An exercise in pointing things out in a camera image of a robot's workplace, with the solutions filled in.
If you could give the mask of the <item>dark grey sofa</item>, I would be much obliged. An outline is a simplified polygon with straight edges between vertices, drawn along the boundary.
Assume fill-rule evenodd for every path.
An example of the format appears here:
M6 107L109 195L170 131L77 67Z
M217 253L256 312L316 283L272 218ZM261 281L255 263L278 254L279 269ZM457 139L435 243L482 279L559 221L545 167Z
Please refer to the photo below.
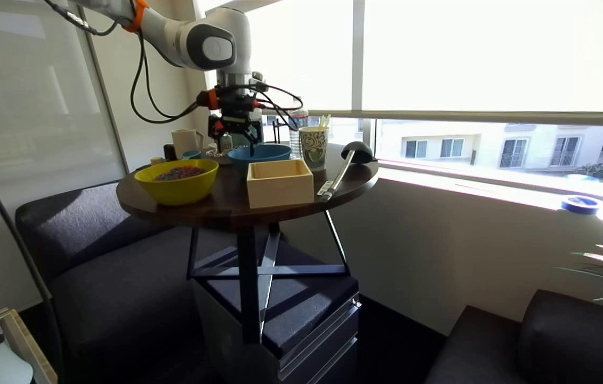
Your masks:
M131 216L117 182L16 209L15 226L52 296L70 384L225 384L206 357L191 229Z

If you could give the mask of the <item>grey filing cabinet with cushion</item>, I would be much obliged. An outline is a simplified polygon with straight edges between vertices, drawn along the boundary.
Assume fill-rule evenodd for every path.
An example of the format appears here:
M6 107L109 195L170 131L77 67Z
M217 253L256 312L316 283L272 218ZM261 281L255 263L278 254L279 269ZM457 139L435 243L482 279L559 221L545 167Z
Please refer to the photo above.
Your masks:
M207 268L238 267L234 246L192 268L209 362L226 384L356 384L359 284L349 275L262 275L261 343L243 343L237 276L206 277Z

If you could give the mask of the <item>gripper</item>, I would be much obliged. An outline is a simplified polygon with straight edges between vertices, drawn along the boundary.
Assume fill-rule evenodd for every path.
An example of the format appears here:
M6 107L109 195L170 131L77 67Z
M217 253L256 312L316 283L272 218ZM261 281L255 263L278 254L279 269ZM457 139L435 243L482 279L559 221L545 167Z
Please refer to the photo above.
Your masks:
M216 153L228 153L228 134L240 134L248 141L248 155L253 157L263 139L261 111L244 112L237 116L221 116L211 113L208 117L208 136L215 139Z

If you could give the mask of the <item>light wooden frame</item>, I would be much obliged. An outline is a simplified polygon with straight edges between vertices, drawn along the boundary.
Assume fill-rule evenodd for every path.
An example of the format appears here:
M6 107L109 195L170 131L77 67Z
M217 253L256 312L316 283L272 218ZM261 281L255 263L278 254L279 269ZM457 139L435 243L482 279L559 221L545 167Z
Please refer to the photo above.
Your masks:
M14 309L0 310L0 330L13 352L33 368L35 384L59 384L52 364L45 357L19 313Z

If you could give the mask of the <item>window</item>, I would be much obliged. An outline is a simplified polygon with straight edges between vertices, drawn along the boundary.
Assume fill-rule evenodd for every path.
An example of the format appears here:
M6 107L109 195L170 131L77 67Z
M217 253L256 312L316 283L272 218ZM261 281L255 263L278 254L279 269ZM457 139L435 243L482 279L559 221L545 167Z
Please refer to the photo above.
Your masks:
M194 0L313 114L603 126L603 0Z

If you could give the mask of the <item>small patterned plate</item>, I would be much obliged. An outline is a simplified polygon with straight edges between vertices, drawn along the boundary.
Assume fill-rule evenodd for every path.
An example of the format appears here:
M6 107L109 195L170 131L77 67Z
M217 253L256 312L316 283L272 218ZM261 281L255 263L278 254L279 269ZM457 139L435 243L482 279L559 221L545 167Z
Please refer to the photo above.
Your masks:
M230 166L231 165L231 159L228 155L229 155L228 151L219 153L218 149L216 149L216 148L208 149L205 153L205 157L207 159L217 162L221 166Z

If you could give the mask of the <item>light wooden box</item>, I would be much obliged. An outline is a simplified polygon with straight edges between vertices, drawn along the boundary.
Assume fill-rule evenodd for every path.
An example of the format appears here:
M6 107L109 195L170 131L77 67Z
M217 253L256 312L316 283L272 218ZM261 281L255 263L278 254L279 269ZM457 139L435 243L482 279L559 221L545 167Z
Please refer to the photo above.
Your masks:
M314 177L300 159L250 163L247 174L250 209L315 202Z

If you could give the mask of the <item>patterned paper cup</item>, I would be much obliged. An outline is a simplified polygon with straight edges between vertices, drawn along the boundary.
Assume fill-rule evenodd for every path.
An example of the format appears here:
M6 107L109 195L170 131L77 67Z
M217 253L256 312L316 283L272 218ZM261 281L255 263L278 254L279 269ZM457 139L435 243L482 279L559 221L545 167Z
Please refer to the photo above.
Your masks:
M326 169L329 128L327 126L307 126L299 129L301 155L312 172Z

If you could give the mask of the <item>yellow bowl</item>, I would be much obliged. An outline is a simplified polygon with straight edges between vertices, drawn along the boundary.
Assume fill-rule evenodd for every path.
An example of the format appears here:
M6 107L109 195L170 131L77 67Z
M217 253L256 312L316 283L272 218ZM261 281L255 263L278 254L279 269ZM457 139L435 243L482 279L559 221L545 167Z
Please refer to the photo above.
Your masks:
M181 180L154 181L154 178L160 173L182 166L200 167L206 170L206 172L198 177ZM134 178L158 204L163 206L184 206L199 202L211 193L218 170L219 164L212 160L190 159L167 162L139 170Z

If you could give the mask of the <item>clear plastic water bottle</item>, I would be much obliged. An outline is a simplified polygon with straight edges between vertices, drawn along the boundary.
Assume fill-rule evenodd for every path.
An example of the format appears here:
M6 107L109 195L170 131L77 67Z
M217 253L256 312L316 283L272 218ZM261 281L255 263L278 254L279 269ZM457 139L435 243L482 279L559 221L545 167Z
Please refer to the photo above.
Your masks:
M303 103L296 109L287 112L287 126L289 129L289 140L291 146L291 159L301 159L301 139L300 129L307 127L309 123L309 113L304 108Z

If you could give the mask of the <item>heap of coloured candies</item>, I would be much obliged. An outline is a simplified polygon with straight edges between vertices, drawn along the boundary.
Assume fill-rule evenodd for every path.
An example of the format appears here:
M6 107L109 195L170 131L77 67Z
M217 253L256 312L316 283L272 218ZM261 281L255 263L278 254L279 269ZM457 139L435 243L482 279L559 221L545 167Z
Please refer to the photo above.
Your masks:
M198 177L199 175L202 175L205 172L206 172L206 170L204 170L203 168L200 168L200 167L193 167L193 166L175 167L175 168L172 168L171 170L168 170L167 172L160 173L157 177L154 178L154 181L155 182L164 182L164 181L181 180L184 178Z

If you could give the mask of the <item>black ladle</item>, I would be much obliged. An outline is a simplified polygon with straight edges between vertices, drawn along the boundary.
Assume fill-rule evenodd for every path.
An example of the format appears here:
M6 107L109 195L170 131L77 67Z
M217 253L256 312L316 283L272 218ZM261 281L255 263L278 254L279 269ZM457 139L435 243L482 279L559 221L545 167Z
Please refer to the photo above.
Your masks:
M343 164L333 183L320 195L321 202L328 202L336 194L350 165L365 165L376 160L372 150L362 141L353 141L342 150Z

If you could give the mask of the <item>blue tape roll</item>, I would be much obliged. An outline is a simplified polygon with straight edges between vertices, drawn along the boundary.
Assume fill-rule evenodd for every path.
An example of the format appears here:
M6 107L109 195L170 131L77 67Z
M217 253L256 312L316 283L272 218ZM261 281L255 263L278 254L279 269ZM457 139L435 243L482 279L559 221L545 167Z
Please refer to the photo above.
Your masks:
M560 206L568 212L596 215L601 207L601 202L584 195L564 195L560 201Z

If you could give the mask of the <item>white pitcher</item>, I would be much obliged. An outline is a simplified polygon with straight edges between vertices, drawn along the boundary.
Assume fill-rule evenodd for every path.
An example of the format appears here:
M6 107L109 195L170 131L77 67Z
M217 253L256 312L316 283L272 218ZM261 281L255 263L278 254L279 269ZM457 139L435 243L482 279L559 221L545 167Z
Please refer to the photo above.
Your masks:
M189 150L200 150L204 148L205 136L193 129L179 129L174 130L171 133L173 144L175 146L175 153L177 159L182 158L182 153Z

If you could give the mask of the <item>blue bowl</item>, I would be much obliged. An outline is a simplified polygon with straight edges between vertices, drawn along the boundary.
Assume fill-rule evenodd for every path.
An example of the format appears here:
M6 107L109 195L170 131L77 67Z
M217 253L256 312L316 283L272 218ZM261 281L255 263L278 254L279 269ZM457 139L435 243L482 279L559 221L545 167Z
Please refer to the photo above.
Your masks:
M258 162L274 162L288 160L292 149L276 143L259 144L253 147L243 146L228 153L231 165L241 177L247 177L248 166Z

